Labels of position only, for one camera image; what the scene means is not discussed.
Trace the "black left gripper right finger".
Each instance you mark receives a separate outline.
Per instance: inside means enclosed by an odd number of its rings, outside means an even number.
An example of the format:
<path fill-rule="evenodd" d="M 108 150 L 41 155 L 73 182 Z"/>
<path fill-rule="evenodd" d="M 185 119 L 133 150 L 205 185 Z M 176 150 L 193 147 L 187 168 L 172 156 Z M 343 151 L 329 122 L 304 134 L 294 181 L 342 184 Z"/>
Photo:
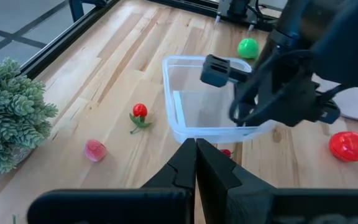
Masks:
<path fill-rule="evenodd" d="M 197 139 L 207 224 L 358 224 L 358 190 L 279 189 Z"/>

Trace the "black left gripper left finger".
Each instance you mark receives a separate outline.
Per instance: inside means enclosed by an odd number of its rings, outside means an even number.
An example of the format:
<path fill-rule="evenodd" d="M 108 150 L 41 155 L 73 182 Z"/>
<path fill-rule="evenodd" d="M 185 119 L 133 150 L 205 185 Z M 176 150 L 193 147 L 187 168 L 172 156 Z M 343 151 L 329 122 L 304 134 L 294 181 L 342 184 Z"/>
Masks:
<path fill-rule="evenodd" d="M 28 224 L 190 224 L 194 222 L 196 141 L 187 139 L 138 189 L 58 189 L 37 197 Z"/>

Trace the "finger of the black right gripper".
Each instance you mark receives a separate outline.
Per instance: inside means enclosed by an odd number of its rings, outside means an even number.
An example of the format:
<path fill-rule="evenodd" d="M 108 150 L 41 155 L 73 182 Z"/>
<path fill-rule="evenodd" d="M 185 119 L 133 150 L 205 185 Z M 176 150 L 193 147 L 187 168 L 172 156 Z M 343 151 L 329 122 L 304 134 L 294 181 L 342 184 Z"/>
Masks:
<path fill-rule="evenodd" d="M 333 124 L 341 115 L 341 110 L 333 100 L 317 99 L 320 116 L 318 121 L 327 124 Z"/>
<path fill-rule="evenodd" d="M 229 107 L 228 116 L 237 126 L 244 126 L 243 119 L 255 108 L 256 87 L 244 93 L 250 72 L 245 72 L 231 66 L 229 60 L 209 54 L 203 63 L 200 80 L 203 83 L 221 88 L 228 82 L 234 84 L 234 99 Z"/>

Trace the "clear plastic tupperware container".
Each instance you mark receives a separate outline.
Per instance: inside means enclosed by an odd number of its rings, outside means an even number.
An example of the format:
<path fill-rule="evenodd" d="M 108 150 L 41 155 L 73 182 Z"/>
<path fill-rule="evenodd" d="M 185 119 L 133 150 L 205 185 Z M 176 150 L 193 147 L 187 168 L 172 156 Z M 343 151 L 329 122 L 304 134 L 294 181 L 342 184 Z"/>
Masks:
<path fill-rule="evenodd" d="M 275 121 L 238 127 L 228 118 L 234 84 L 215 87 L 200 80 L 204 55 L 171 55 L 162 61 L 165 108 L 174 138 L 203 138 L 213 144 L 241 142 L 271 131 Z"/>

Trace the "red toy tomato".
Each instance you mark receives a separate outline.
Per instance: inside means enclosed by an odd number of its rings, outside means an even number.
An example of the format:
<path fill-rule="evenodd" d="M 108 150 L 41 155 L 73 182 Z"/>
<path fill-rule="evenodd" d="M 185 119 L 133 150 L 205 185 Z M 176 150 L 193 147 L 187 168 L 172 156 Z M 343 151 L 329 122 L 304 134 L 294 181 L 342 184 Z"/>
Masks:
<path fill-rule="evenodd" d="M 343 131 L 332 135 L 329 150 L 340 161 L 358 162 L 358 133 Z"/>

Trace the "smooth green toy apple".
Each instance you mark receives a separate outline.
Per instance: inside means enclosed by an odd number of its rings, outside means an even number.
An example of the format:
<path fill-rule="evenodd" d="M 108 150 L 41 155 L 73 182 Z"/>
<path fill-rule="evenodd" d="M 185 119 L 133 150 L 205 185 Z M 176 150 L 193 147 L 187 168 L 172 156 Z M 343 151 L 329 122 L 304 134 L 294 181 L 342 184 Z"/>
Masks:
<path fill-rule="evenodd" d="M 239 42 L 237 53 L 245 59 L 256 59 L 259 56 L 259 44 L 252 38 L 243 39 Z"/>

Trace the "red toy strawberry with leaves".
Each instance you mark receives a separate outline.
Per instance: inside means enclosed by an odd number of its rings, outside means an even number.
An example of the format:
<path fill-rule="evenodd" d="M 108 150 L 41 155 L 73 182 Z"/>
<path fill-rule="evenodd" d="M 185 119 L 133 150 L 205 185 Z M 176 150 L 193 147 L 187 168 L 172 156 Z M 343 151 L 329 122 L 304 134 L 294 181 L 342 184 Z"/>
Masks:
<path fill-rule="evenodd" d="M 132 113 L 129 114 L 130 120 L 135 124 L 135 128 L 130 131 L 131 134 L 135 134 L 151 125 L 151 123 L 145 121 L 147 114 L 147 107 L 144 104 L 138 103 L 134 105 Z"/>

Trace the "beige folded towel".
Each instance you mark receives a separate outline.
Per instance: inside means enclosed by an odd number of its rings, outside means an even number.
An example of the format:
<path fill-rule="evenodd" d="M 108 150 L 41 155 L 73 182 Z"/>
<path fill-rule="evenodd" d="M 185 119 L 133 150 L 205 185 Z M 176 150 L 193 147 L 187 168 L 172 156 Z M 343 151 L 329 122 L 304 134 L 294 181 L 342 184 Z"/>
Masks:
<path fill-rule="evenodd" d="M 319 84 L 317 91 L 323 94 L 323 100 L 332 100 L 341 111 L 341 116 L 358 120 L 358 87 L 344 88 L 345 85 L 324 80 L 313 74 L 312 80 Z"/>

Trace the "green succulent plant in pot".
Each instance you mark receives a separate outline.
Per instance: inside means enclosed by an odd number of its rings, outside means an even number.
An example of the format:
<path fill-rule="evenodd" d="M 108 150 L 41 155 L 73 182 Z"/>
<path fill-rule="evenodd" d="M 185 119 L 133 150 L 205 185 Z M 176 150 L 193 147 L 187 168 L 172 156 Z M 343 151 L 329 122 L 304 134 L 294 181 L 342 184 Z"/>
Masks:
<path fill-rule="evenodd" d="M 45 84 L 21 74 L 18 61 L 0 62 L 0 174 L 16 168 L 18 152 L 30 152 L 50 136 L 58 108 L 44 100 Z"/>

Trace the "black aluminium table frame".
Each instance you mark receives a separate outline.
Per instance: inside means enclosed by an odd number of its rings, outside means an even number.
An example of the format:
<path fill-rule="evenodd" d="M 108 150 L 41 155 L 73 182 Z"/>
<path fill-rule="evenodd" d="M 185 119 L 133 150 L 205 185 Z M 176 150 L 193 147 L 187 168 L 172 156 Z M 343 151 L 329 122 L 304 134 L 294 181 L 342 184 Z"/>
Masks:
<path fill-rule="evenodd" d="M 49 66 L 60 54 L 74 43 L 110 8 L 122 0 L 68 0 L 74 24 L 46 45 L 21 66 L 21 74 L 35 78 L 42 70 Z M 259 0 L 148 0 L 170 7 L 194 12 L 217 21 L 228 21 L 255 29 L 270 32 L 273 29 L 276 17 L 261 8 L 282 12 L 284 5 L 274 7 L 262 4 Z"/>

